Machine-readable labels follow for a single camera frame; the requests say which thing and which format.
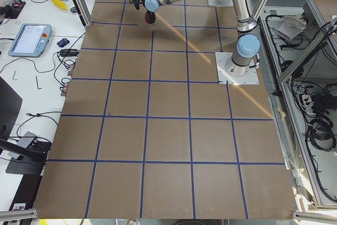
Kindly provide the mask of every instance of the blue tape line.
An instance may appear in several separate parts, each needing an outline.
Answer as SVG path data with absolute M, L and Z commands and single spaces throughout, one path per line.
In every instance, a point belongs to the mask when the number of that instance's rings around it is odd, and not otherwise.
M 147 104 L 146 104 L 146 122 L 145 122 L 145 137 L 144 137 L 144 150 L 143 150 L 143 167 L 142 167 L 142 185 L 141 185 L 141 203 L 140 203 L 140 215 L 143 216 L 143 198 L 144 198 L 144 177 L 145 177 L 145 160 L 146 160 L 146 142 L 147 142 L 147 128 L 148 128 L 148 113 L 150 111 L 150 95 L 151 95 L 151 77 L 152 77 L 152 59 L 153 59 L 153 43 L 154 43 L 154 31 L 152 31 L 151 38 L 151 57 L 150 57 L 150 72 L 148 75 L 149 83 L 147 90 Z
M 241 192 L 242 192 L 242 200 L 243 200 L 243 205 L 244 205 L 244 212 L 245 212 L 245 215 L 246 215 L 246 219 L 248 219 L 249 216 L 248 216 L 248 210 L 247 210 L 246 197 L 245 197 L 244 188 L 243 188 L 243 180 L 242 180 L 242 173 L 241 173 L 241 168 L 240 168 L 239 152 L 237 150 L 237 142 L 236 142 L 236 136 L 235 136 L 235 128 L 234 128 L 234 121 L 233 121 L 232 104 L 231 104 L 231 97 L 230 97 L 230 90 L 229 90 L 228 81 L 226 82 L 226 90 L 227 90 L 227 95 L 228 95 L 228 104 L 229 104 L 229 108 L 230 108 L 230 116 L 231 116 L 231 123 L 232 123 L 232 131 L 233 131 L 233 139 L 234 139 L 234 146 L 235 146 L 235 154 L 236 154 L 236 160 L 238 162 L 237 168 L 239 170 L 240 186 L 241 186 Z
M 189 106 L 189 134 L 190 134 L 190 158 L 191 158 L 191 190 L 192 190 L 192 211 L 193 219 L 196 219 L 195 211 L 195 192 L 194 192 L 194 173 L 193 173 L 193 147 L 192 147 L 192 128 L 191 128 L 191 93 L 190 93 L 190 65 L 189 65 L 189 45 L 187 39 L 187 19 L 186 1 L 184 0 L 184 21 L 185 21 L 185 47 L 186 47 L 186 68 L 187 68 L 187 98 Z
M 151 164 L 225 164 L 225 165 L 285 165 L 273 162 L 216 162 L 216 161 L 143 161 L 143 160 L 104 160 L 104 159 L 48 159 L 47 162 L 85 162 L 85 163 L 151 163 Z
M 123 16 L 124 16 L 124 12 L 125 12 L 125 5 L 126 5 L 126 0 L 124 0 L 124 6 L 123 6 L 123 11 L 122 11 L 122 17 L 121 17 L 121 23 L 123 21 Z M 116 48 L 118 48 L 118 42 L 120 40 L 120 34 L 121 34 L 121 28 L 122 26 L 119 27 L 118 29 L 118 36 L 117 36 L 117 41 L 116 41 Z M 111 67 L 111 73 L 110 73 L 110 79 L 112 79 L 112 75 L 113 75 L 113 71 L 114 71 L 114 66 L 115 66 L 115 60 L 116 60 L 116 54 L 117 51 L 115 51 L 115 55 L 114 55 L 114 60 L 113 60 L 113 64 Z M 110 95 L 110 89 L 111 89 L 111 82 L 109 81 L 109 86 L 108 86 L 108 91 L 107 91 L 107 95 L 106 95 L 106 100 L 105 100 L 105 105 L 104 105 L 104 115 L 106 114 L 106 109 L 107 109 L 107 104 L 108 104 L 108 100 L 109 100 L 109 95 Z M 97 142 L 97 147 L 96 147 L 96 156 L 95 156 L 95 160 L 97 160 L 98 158 L 98 152 L 100 150 L 100 144 L 101 144 L 101 138 L 102 138 L 102 132 L 103 132 L 103 126 L 104 126 L 104 120 L 105 120 L 105 116 L 103 116 L 102 118 L 102 124 L 101 124 L 101 129 L 100 129 L 100 135 L 98 137 L 98 142 Z M 91 177 L 91 183 L 90 183 L 90 190 L 89 190 L 89 194 L 88 194 L 88 200 L 87 200 L 87 206 L 86 206 L 86 210 L 85 210 L 85 218 L 88 217 L 88 212 L 89 212 L 89 206 L 90 206 L 90 199 L 91 199 L 91 194 L 92 194 L 92 190 L 93 190 L 93 183 L 94 183 L 94 178 L 95 178 L 95 172 L 96 172 L 96 165 L 97 163 L 94 163 L 94 167 L 93 167 L 93 174 Z
M 221 41 L 221 32 L 220 32 L 220 25 L 219 25 L 219 16 L 217 14 L 217 8 L 215 8 L 215 17 L 216 17 L 216 23 L 217 23 L 217 32 L 219 34 L 219 41 L 220 41 L 220 52 L 223 52 L 222 50 L 222 41 Z
M 111 22 L 100 22 L 100 21 L 93 21 L 96 24 L 105 24 L 105 25 L 123 25 L 123 26 L 139 26 L 138 24 L 127 24 L 127 23 L 111 23 Z
M 146 116 L 135 115 L 90 115 L 90 114 L 61 114 L 61 117 L 106 117 L 106 118 L 130 118 L 145 119 Z M 164 120 L 206 120 L 206 121 L 273 121 L 273 119 L 243 119 L 243 118 L 198 118 L 198 117 L 169 117 L 169 116 L 148 116 L 149 119 Z

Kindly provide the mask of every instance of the metal bracket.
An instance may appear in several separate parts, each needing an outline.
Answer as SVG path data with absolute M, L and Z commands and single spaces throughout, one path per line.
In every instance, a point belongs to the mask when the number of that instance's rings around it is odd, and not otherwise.
M 216 7 L 233 7 L 232 0 L 207 0 L 209 6 L 216 6 Z
M 257 77 L 256 68 L 247 70 L 244 76 L 235 77 L 228 74 L 225 70 L 226 61 L 232 57 L 233 53 L 230 52 L 215 52 L 217 76 L 219 78 L 219 84 L 259 84 L 259 78 Z
M 0 212 L 0 222 L 30 219 L 37 217 L 37 209 Z

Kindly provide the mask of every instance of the black device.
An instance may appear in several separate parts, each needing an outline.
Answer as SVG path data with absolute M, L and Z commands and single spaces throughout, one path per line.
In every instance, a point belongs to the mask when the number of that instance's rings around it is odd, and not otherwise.
M 0 15 L 5 14 L 5 18 L 16 19 L 19 16 L 25 4 L 26 2 L 24 1 L 15 0 L 11 6 L 6 5 L 4 7 L 0 7 Z
M 8 140 L 22 105 L 21 97 L 0 77 L 0 138 Z
M 0 77 L 0 151 L 7 150 L 20 155 L 18 159 L 11 159 L 6 172 L 40 175 L 51 144 L 32 139 L 32 143 L 24 148 L 7 141 L 21 105 L 22 98 Z

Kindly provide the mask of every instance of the desk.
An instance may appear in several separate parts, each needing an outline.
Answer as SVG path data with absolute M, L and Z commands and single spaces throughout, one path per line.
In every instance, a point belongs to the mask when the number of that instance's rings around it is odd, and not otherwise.
M 26 2 L 26 6 L 23 8 L 20 16 L 1 25 L 0 32 L 17 34 L 23 23 L 50 24 L 53 28 L 54 36 L 78 37 L 85 32 L 78 14 L 73 14 L 69 10 L 62 10 L 51 1 L 45 3 L 33 3 L 31 0 L 23 1 Z M 65 3 L 69 9 L 74 6 L 72 0 Z M 85 0 L 85 3 L 91 13 L 95 0 Z
M 50 1 L 44 4 L 33 3 L 30 0 L 26 1 L 26 6 L 22 10 L 18 19 L 10 20 L 8 23 L 0 26 L 0 37 L 14 38 L 22 23 L 46 23 L 52 26 L 52 36 L 45 52 L 39 58 L 30 58 L 36 63 L 39 71 L 51 70 L 53 68 L 52 56 L 59 48 L 56 43 L 63 37 L 67 37 L 70 43 L 65 47 L 72 45 L 77 37 L 84 33 L 84 28 L 77 14 L 71 14 L 69 11 L 63 11 L 54 6 Z M 91 12 L 95 0 L 86 0 L 88 9 Z M 77 41 L 73 48 L 80 49 L 83 39 Z M 14 57 L 8 56 L 7 52 L 12 44 L 12 41 L 0 41 L 0 69 L 14 60 Z M 11 135 L 16 135 L 17 127 L 28 119 L 27 112 L 41 113 L 47 111 L 61 111 L 64 103 L 64 97 L 60 96 L 59 84 L 53 77 L 53 71 L 48 73 L 37 73 L 33 63 L 26 60 L 18 60 L 4 68 L 0 76 L 21 96 L 23 104 L 16 121 L 16 125 L 12 130 Z M 67 70 L 62 66 L 58 69 L 56 77 L 60 80 L 67 76 Z M 60 114 L 51 114 L 58 121 Z M 49 140 L 53 140 L 56 130 L 55 123 L 50 119 L 34 119 L 27 122 L 21 129 L 20 134 L 30 131 L 38 136 L 42 136 Z M 1 158 L 10 159 L 7 152 L 2 152 Z M 13 197 L 17 191 L 18 185 L 22 179 L 22 175 L 6 174 L 5 170 L 8 165 L 7 161 L 0 160 L 0 186 L 1 186 L 1 201 L 0 211 L 7 211 L 13 201 Z

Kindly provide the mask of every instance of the power adapter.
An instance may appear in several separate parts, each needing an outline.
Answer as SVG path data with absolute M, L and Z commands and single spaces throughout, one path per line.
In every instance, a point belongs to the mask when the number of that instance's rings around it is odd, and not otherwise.
M 79 52 L 80 52 L 79 50 L 68 48 L 68 49 L 60 50 L 60 56 L 61 57 L 77 56 Z

